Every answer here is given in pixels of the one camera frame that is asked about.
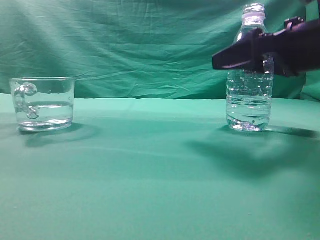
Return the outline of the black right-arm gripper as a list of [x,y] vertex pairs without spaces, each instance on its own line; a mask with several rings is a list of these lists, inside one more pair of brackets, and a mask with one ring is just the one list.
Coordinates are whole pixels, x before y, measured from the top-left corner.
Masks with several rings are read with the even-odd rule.
[[274,60],[274,74],[295,77],[320,69],[320,20],[287,19],[284,29],[265,33],[254,28],[233,45],[212,56],[214,70],[264,72],[263,55]]

